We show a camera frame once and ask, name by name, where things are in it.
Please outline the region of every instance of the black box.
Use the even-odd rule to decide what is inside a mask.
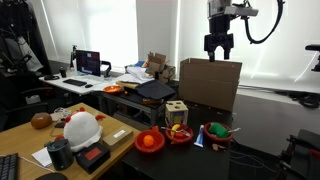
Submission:
[[[109,158],[110,150],[100,143],[94,143],[76,154],[77,163],[89,174]]]

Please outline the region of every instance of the green toy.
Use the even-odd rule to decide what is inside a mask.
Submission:
[[[229,136],[228,130],[219,123],[212,123],[208,131],[215,134],[218,138],[226,138]]]

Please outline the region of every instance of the computer monitor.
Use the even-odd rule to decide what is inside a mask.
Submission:
[[[76,62],[78,72],[100,77],[99,52],[76,50]]]

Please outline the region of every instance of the cup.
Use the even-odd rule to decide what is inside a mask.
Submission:
[[[61,67],[59,70],[60,70],[61,77],[63,78],[67,77],[66,70],[63,67]]]

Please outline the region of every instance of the computer mouse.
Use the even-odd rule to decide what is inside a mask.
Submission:
[[[68,178],[61,173],[48,173],[38,177],[36,180],[68,180]]]
[[[93,85],[92,84],[87,84],[87,85],[85,85],[84,87],[85,88],[90,88],[90,87],[92,87]]]

